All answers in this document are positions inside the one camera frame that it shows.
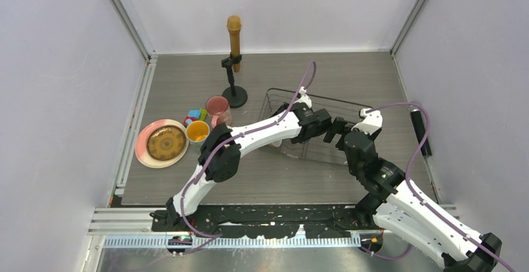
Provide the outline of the pink beige leaf plate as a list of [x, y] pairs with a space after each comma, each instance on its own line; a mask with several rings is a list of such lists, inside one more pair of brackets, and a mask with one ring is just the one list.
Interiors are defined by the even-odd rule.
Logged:
[[138, 135], [135, 156], [149, 168], [166, 168], [177, 163], [188, 149], [185, 127], [172, 119], [147, 125]]

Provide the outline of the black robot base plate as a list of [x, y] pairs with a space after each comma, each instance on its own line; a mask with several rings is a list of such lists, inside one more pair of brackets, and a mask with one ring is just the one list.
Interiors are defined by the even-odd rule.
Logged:
[[353, 205], [200, 205], [188, 221], [198, 231], [222, 238], [345, 238], [352, 231], [382, 233]]

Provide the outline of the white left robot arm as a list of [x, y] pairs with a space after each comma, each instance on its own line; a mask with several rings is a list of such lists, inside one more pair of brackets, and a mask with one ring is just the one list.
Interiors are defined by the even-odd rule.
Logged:
[[218, 183], [232, 178], [240, 160], [265, 145], [290, 140], [305, 143], [327, 132], [332, 117], [326, 109], [314, 111], [304, 102], [284, 103], [273, 115], [242, 127], [217, 125], [200, 149], [195, 171], [184, 187], [166, 202], [164, 210], [150, 213], [154, 231], [163, 226], [186, 230], [199, 204]]

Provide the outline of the pink patterned mug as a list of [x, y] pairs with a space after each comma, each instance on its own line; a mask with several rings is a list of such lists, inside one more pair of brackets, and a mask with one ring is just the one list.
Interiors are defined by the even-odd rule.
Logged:
[[208, 116], [211, 120], [211, 126], [215, 128], [217, 125], [225, 124], [231, 127], [233, 118], [230, 112], [230, 105], [228, 100], [222, 95], [215, 95], [210, 97], [205, 105]]

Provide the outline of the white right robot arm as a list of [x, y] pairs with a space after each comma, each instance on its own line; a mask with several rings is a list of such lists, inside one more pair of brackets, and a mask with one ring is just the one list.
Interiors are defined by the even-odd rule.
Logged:
[[492, 271], [498, 264], [501, 240], [464, 225], [429, 198], [405, 172], [378, 156], [374, 140], [381, 132], [381, 115], [353, 124], [334, 119], [324, 141], [340, 135], [349, 173], [367, 190], [356, 205], [363, 228], [378, 226], [414, 245], [444, 271]]

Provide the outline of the beige ceramic bowl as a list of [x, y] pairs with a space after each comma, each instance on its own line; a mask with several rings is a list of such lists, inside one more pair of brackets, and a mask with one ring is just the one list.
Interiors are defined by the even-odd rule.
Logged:
[[270, 145], [275, 147], [275, 148], [279, 148], [282, 145], [282, 143], [283, 143], [282, 140], [276, 140], [274, 142], [271, 142]]

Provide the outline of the blue mug yellow inside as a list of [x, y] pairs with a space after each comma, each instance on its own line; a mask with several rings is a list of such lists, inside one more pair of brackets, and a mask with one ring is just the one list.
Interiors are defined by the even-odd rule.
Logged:
[[186, 136], [190, 145], [199, 150], [210, 134], [210, 126], [201, 120], [190, 123], [186, 128]]

